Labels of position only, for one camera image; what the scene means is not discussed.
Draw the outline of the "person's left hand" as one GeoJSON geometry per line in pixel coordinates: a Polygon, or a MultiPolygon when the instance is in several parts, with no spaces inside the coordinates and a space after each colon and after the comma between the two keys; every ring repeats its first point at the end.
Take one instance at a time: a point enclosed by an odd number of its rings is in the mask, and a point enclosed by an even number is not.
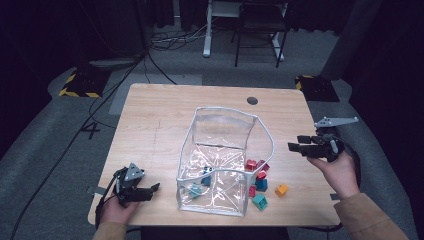
{"type": "Polygon", "coordinates": [[[139,205],[139,202],[129,202],[125,206],[121,206],[118,198],[110,197],[103,205],[100,222],[126,225],[136,212],[139,205]]]}

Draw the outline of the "black chair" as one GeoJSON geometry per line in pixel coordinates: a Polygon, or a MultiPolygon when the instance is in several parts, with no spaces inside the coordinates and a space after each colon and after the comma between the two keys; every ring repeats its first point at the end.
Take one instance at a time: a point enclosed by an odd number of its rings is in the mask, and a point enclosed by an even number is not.
{"type": "Polygon", "coordinates": [[[259,49],[260,45],[243,45],[244,34],[266,35],[276,57],[276,67],[284,59],[283,49],[290,30],[285,18],[289,0],[243,0],[239,7],[231,41],[237,39],[234,66],[238,66],[241,49],[259,49]]]}

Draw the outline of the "white desk frame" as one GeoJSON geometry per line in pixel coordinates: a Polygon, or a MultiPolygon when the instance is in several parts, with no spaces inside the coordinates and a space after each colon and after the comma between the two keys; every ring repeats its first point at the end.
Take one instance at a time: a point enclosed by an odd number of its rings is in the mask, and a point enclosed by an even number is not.
{"type": "Polygon", "coordinates": [[[211,56],[212,45],[212,22],[218,17],[237,18],[240,2],[228,2],[225,0],[208,0],[206,10],[206,33],[203,47],[203,56],[211,56]]]}

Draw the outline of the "person's lap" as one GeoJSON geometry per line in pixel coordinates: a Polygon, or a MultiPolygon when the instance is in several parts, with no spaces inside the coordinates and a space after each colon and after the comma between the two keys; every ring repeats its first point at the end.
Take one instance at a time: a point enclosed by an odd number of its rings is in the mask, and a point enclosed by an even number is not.
{"type": "Polygon", "coordinates": [[[142,227],[140,240],[290,240],[285,227],[142,227]]]}

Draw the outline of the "black yellow striped stand base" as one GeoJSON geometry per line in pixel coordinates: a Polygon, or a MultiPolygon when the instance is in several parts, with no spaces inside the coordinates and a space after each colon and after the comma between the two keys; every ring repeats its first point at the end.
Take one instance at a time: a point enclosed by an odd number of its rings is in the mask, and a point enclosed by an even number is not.
{"type": "Polygon", "coordinates": [[[80,70],[74,70],[60,90],[59,96],[102,97],[110,75],[110,71],[95,70],[82,72],[80,70]]]}
{"type": "Polygon", "coordinates": [[[307,101],[339,102],[339,97],[330,80],[321,76],[299,75],[295,86],[307,101]]]}

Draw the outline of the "person's right hand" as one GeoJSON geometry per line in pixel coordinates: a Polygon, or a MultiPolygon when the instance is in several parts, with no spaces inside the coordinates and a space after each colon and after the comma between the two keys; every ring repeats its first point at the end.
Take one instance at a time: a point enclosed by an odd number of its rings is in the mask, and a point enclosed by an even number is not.
{"type": "Polygon", "coordinates": [[[353,158],[345,152],[333,162],[308,157],[307,160],[324,175],[341,200],[360,193],[353,158]]]}

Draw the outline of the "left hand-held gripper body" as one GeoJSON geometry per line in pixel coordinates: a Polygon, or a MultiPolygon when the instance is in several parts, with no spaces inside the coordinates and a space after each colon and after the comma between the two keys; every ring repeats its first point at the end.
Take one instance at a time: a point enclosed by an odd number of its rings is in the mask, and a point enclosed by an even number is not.
{"type": "Polygon", "coordinates": [[[128,167],[115,172],[116,177],[115,186],[113,193],[118,197],[121,206],[124,206],[130,201],[130,194],[140,189],[138,184],[144,177],[144,171],[136,166],[135,163],[131,163],[128,167]]]}

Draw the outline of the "grey flat stand base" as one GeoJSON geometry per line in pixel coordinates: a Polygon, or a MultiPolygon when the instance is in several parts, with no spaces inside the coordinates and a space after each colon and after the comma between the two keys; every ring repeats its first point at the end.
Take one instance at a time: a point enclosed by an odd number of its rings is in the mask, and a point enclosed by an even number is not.
{"type": "Polygon", "coordinates": [[[90,64],[100,70],[120,70],[129,68],[139,62],[138,58],[117,58],[90,61],[90,64]]]}

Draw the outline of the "black tape floor mark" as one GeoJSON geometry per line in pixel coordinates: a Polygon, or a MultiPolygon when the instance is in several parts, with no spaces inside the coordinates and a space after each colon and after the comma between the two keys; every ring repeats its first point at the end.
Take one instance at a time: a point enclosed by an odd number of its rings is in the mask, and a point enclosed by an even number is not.
{"type": "Polygon", "coordinates": [[[97,126],[97,122],[92,122],[88,125],[83,126],[80,131],[88,133],[88,139],[91,140],[95,133],[100,132],[100,129],[98,129],[97,126]]]}

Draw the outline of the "dark blue long toy block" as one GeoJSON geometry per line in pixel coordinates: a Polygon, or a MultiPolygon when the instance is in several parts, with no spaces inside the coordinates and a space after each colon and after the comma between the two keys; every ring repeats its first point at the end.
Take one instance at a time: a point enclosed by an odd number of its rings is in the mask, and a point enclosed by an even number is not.
{"type": "Polygon", "coordinates": [[[201,179],[201,184],[203,186],[209,187],[211,185],[212,177],[211,177],[210,173],[212,171],[213,171],[213,168],[212,167],[205,166],[203,168],[203,175],[204,175],[204,177],[201,179]]]}

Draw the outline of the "grey curtain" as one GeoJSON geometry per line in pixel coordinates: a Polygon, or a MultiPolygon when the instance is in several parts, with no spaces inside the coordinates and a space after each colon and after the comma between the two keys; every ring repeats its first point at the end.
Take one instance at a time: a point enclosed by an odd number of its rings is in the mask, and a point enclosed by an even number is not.
{"type": "Polygon", "coordinates": [[[355,0],[347,23],[341,32],[320,76],[335,81],[342,78],[371,23],[379,11],[382,0],[355,0]]]}

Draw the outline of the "clear plastic bag white trim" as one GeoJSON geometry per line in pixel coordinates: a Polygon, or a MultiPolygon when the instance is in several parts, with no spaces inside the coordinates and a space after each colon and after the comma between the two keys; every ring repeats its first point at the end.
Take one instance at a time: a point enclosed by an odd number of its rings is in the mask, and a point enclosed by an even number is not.
{"type": "Polygon", "coordinates": [[[185,211],[244,216],[249,199],[248,159],[264,160],[274,155],[274,140],[261,119],[236,109],[199,107],[181,148],[178,171],[178,207],[185,211]],[[203,168],[213,168],[209,187],[201,184],[203,168]],[[197,184],[202,195],[194,199],[189,188],[197,184]]]}

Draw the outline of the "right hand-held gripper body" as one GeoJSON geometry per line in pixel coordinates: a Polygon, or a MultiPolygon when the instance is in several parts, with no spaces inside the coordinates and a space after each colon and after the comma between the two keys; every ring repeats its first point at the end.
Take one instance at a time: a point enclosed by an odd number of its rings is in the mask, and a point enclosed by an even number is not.
{"type": "Polygon", "coordinates": [[[353,148],[341,138],[338,126],[358,122],[357,117],[353,118],[329,118],[324,117],[314,124],[318,139],[316,144],[321,146],[324,157],[328,162],[335,161],[341,152],[353,153],[353,148]]]}

